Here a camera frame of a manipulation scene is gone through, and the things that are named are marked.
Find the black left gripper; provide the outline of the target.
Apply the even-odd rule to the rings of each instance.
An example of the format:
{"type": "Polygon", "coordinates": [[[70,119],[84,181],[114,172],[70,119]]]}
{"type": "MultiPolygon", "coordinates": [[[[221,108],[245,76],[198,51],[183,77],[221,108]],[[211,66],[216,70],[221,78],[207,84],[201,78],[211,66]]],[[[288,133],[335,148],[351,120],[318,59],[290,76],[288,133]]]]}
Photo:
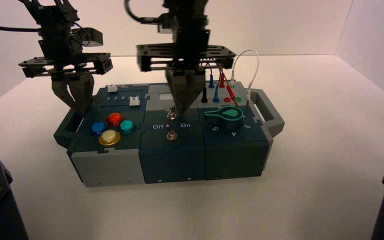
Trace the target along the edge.
{"type": "Polygon", "coordinates": [[[92,75],[104,75],[113,68],[111,54],[83,53],[83,47],[73,40],[39,40],[38,43],[43,56],[24,60],[18,65],[27,78],[52,76],[53,93],[84,116],[93,98],[95,81],[92,75]],[[69,79],[53,75],[75,76],[69,79]]]}

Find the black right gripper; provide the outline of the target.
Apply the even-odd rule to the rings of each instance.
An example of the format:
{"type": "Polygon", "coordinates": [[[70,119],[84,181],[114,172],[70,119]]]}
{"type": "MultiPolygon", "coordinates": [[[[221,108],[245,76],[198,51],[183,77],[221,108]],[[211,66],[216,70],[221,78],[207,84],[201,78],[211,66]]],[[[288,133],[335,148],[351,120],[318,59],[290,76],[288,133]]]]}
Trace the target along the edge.
{"type": "Polygon", "coordinates": [[[204,69],[231,69],[236,54],[225,46],[210,45],[208,29],[179,29],[175,36],[171,43],[137,45],[137,64],[142,72],[165,70],[176,112],[183,115],[205,87],[204,69]]]}

